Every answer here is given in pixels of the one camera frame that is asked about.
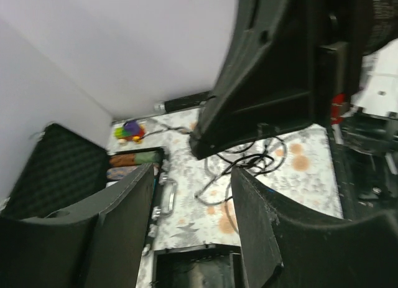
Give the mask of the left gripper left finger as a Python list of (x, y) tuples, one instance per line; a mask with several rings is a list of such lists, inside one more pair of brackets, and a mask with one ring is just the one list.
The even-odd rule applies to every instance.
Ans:
[(50, 218), (1, 218), (1, 286), (134, 287), (153, 189), (144, 164)]

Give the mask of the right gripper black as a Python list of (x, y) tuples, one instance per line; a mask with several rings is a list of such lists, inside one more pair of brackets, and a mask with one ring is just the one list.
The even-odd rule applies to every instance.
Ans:
[(363, 57), (397, 38), (397, 0), (325, 2), (314, 110), (317, 0), (238, 1), (228, 55), (190, 135), (197, 159), (314, 121), (341, 122)]

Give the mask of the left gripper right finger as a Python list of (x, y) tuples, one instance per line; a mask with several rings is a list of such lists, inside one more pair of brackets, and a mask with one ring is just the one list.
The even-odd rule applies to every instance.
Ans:
[(343, 220), (231, 173), (247, 287), (396, 287), (397, 212)]

